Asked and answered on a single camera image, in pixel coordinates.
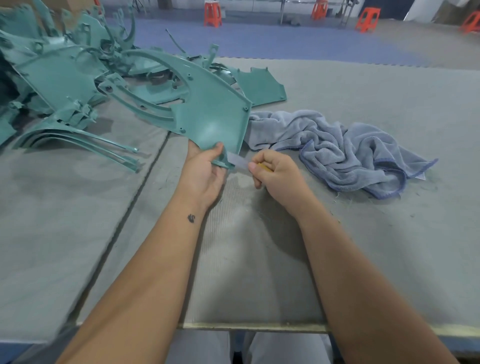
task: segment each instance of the human hand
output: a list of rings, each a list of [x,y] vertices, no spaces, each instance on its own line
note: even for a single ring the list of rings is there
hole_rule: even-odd
[[[188,141],[187,158],[175,193],[197,203],[203,213],[215,202],[225,181],[227,170],[212,164],[212,160],[222,154],[222,151],[222,143],[217,143],[213,149],[202,151],[197,144]]]
[[[273,172],[258,166],[263,163]],[[270,195],[279,202],[290,215],[297,218],[305,202],[316,200],[299,168],[289,156],[271,149],[264,149],[253,156],[248,164],[257,189],[264,184]]]

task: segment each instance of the right arm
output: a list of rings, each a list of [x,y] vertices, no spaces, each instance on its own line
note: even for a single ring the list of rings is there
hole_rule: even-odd
[[[252,161],[255,186],[264,184],[300,226],[328,325],[346,363],[457,364],[316,199],[289,156],[262,150]]]

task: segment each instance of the white pants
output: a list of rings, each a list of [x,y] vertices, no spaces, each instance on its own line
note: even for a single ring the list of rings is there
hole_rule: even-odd
[[[228,331],[177,330],[166,364],[231,364],[233,335]],[[248,332],[244,364],[329,364],[333,362],[328,335]]]

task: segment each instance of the dark blue door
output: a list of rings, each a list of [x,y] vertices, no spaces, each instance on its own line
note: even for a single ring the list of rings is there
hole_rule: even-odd
[[[414,0],[365,0],[363,9],[380,8],[380,18],[403,20]]]

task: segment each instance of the microfiber cloth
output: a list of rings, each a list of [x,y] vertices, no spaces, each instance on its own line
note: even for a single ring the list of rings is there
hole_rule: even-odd
[[[408,179],[438,161],[402,148],[375,126],[329,124],[312,110],[253,112],[244,140],[252,150],[299,149],[309,171],[335,191],[364,189],[380,200],[399,195]]]

